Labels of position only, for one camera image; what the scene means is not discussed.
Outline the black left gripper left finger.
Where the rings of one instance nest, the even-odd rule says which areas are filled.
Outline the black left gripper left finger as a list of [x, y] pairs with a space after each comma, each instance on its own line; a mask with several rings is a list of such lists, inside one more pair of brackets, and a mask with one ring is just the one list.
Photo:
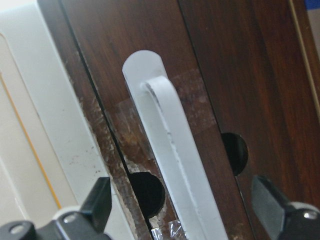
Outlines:
[[41, 228], [29, 220], [0, 227], [2, 240], [109, 240], [104, 233], [112, 209], [111, 180], [100, 177], [79, 210], [60, 214]]

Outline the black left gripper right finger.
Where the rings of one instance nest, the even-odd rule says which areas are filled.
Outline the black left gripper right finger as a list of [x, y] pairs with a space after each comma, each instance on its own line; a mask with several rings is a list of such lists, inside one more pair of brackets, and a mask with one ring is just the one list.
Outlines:
[[251, 185], [252, 209], [272, 240], [318, 240], [320, 210], [290, 201], [268, 178], [256, 175]]

